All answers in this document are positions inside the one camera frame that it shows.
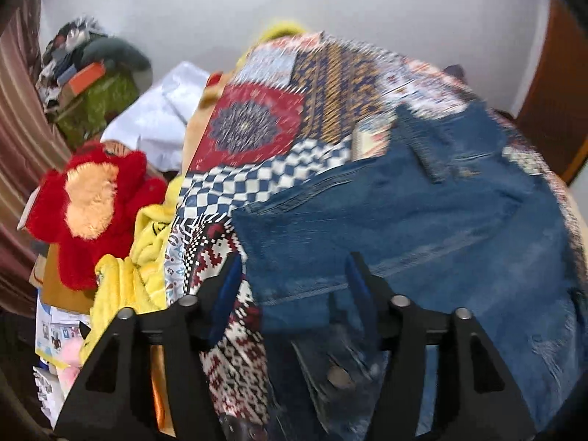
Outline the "blue denim jacket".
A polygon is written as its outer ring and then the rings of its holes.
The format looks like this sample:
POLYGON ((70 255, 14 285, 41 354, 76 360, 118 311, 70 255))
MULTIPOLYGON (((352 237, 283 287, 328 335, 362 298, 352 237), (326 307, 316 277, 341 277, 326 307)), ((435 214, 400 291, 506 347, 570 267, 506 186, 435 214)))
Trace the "blue denim jacket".
POLYGON ((389 358, 366 331, 348 256, 418 305, 472 311, 537 427, 587 368, 587 289, 543 176, 505 156, 475 101, 444 118, 399 107, 386 152, 233 211, 261 312, 272 440, 360 440, 389 358))

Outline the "yellow fleece blanket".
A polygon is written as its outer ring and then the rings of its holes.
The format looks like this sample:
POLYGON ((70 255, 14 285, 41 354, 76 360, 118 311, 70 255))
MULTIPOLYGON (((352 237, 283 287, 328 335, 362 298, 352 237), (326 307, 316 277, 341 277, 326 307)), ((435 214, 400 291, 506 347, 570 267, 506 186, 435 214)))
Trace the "yellow fleece blanket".
POLYGON ((168 184, 163 203, 140 209, 130 254, 126 258, 105 255, 95 266, 98 292, 90 310, 91 330, 80 346, 79 363, 87 361, 119 309, 130 306, 137 313, 150 313, 166 308, 164 251, 175 218, 180 184, 228 80, 229 76, 223 73, 209 77, 187 125, 182 170, 168 184))

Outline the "tan orange-trimmed blanket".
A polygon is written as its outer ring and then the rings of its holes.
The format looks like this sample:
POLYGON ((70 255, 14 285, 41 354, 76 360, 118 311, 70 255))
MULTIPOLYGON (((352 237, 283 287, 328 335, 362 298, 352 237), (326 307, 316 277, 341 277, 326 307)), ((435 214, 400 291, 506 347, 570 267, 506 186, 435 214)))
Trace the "tan orange-trimmed blanket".
POLYGON ((55 306, 57 309, 62 309, 66 312, 88 315, 94 304, 96 292, 74 291, 66 287, 59 276, 58 258, 59 247, 56 244, 50 245, 41 289, 42 303, 55 306))

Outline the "red plush toy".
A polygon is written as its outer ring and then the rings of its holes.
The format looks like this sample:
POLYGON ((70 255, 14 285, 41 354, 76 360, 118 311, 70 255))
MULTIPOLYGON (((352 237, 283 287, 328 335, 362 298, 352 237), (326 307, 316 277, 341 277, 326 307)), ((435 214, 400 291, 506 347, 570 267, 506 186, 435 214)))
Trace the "red plush toy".
POLYGON ((137 214, 163 203, 167 188, 147 172, 141 151, 117 155, 91 141, 62 170, 43 176, 25 227, 35 239, 58 246, 64 286, 91 291, 97 287, 95 265, 105 255, 130 254, 137 214))

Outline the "striped brown curtain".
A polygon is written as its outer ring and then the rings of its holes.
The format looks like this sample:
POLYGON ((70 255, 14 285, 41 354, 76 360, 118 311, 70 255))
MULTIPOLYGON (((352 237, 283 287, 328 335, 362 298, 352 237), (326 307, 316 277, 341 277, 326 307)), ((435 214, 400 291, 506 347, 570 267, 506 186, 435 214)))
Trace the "striped brown curtain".
POLYGON ((1 308, 34 316, 32 239, 17 229, 29 195, 70 157, 49 125, 34 83, 40 73, 41 0, 21 0, 1 33, 1 308))

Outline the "green patterned bag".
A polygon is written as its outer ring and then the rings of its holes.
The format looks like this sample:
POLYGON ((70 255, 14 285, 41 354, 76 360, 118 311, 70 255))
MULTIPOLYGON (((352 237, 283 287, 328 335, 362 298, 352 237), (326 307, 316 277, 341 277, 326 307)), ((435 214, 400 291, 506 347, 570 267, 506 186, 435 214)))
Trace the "green patterned bag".
POLYGON ((53 118, 67 147, 74 151, 97 139, 108 124, 139 97, 128 72, 109 73, 69 102, 53 118))

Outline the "white cloth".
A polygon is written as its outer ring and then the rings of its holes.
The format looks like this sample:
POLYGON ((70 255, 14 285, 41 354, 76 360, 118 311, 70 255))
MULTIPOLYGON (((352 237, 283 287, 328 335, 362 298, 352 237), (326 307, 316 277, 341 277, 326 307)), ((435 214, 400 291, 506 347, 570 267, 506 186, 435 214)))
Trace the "white cloth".
POLYGON ((208 78, 209 74, 194 64, 178 64, 114 118, 101 141, 116 141, 141 151, 161 172, 181 170, 187 124, 208 78))

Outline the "brown wooden door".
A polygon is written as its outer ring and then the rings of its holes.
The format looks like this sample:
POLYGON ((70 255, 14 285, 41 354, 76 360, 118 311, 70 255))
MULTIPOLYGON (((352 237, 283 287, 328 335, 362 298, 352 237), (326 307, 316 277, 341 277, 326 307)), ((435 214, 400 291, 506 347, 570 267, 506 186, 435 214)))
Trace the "brown wooden door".
POLYGON ((587 32, 560 0, 550 0, 541 56, 515 122, 570 184, 587 160, 587 32))

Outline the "orange box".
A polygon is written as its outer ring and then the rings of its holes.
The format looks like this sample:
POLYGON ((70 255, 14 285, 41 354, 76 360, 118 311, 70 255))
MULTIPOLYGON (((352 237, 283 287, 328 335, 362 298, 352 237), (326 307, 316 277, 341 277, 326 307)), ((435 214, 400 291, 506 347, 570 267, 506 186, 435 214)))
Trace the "orange box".
POLYGON ((75 74, 64 86, 64 91, 70 96, 77 97, 100 78, 105 76, 105 66, 102 62, 89 64, 75 74))

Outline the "patchwork patterned bedspread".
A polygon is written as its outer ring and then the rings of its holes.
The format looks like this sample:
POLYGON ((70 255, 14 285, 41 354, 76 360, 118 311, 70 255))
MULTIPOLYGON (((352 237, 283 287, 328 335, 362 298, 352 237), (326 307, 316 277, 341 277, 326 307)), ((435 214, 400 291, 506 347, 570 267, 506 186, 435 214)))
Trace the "patchwork patterned bedspread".
POLYGON ((511 122, 458 79, 324 33, 260 44, 228 76, 187 166, 164 252, 168 303, 195 294, 231 253, 242 257, 243 279, 230 322, 202 358, 222 418, 266 429, 270 421, 261 312, 246 277, 233 211, 346 163, 382 156, 399 107, 437 119, 475 101, 485 105, 509 130, 505 156, 543 176, 554 193, 587 289, 581 229, 562 181, 511 122))

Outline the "dark green plush pillow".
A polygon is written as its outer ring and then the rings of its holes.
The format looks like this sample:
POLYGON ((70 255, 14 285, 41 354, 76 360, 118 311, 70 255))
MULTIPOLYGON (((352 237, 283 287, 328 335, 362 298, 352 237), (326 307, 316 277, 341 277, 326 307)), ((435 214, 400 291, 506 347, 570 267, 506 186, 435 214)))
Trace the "dark green plush pillow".
POLYGON ((81 65, 103 63, 106 67, 121 66, 131 72, 143 72, 151 67, 150 59, 121 38, 100 38, 85 46, 81 65))

